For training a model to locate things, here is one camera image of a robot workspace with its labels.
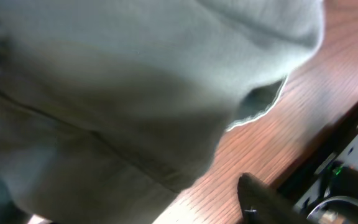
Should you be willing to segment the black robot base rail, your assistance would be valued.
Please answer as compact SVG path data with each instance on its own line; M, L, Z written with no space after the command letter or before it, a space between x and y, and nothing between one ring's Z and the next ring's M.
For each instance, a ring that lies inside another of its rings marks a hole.
M311 223L358 223L358 102L272 187Z

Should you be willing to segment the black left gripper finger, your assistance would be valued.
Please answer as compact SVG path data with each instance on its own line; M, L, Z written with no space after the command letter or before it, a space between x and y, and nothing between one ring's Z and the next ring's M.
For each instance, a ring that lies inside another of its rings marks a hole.
M237 184L242 222L246 224L311 224L303 215L269 186L250 173L239 177Z

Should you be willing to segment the khaki green shorts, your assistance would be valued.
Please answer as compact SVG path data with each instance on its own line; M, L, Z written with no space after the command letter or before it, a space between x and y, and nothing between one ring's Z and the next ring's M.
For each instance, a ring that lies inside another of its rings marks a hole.
M0 223L152 223L323 34L315 0L0 0Z

